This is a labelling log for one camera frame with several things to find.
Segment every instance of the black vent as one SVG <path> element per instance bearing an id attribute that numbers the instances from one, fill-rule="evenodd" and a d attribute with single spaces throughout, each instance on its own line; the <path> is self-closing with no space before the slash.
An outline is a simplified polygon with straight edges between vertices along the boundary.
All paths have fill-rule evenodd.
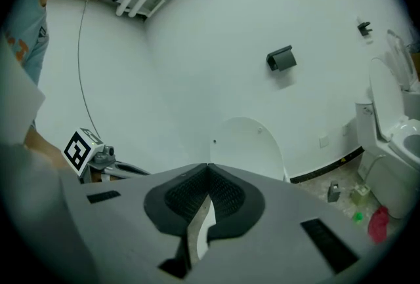
<path id="1" fill-rule="evenodd" d="M 309 220 L 301 225 L 336 274 L 358 260 L 321 220 Z"/>
<path id="2" fill-rule="evenodd" d="M 87 196 L 87 199 L 90 203 L 99 203 L 101 201 L 112 199 L 113 197 L 119 197 L 121 194 L 119 194 L 117 191 L 108 191 L 103 193 L 97 193 L 97 194 L 91 194 Z"/>

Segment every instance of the floor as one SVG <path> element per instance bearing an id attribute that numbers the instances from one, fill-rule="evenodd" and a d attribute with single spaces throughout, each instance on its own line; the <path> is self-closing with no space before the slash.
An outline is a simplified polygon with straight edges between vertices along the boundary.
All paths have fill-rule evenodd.
<path id="1" fill-rule="evenodd" d="M 350 191 L 353 189 L 353 187 L 355 187 L 357 184 L 363 183 L 363 180 L 357 173 L 361 159 L 362 155 L 359 155 L 338 169 L 332 170 L 331 172 L 325 173 L 305 182 L 301 182 L 297 185 L 312 195 L 315 195 L 317 198 L 327 202 L 327 192 L 329 185 L 332 181 L 338 182 L 341 189 L 340 197 L 337 202 L 331 202 L 329 204 L 343 212 L 343 214 L 349 219 L 352 219 L 354 213 L 362 213 L 363 219 L 358 224 L 361 226 L 361 228 L 364 229 L 366 233 L 368 233 L 369 221 L 372 217 L 372 214 L 379 208 L 380 204 L 372 193 L 369 194 L 369 198 L 367 199 L 366 204 L 361 206 L 356 206 L 350 198 Z M 390 234 L 395 233 L 398 228 L 402 226 L 402 224 L 402 220 L 397 220 L 389 216 L 387 235 L 389 236 Z"/>

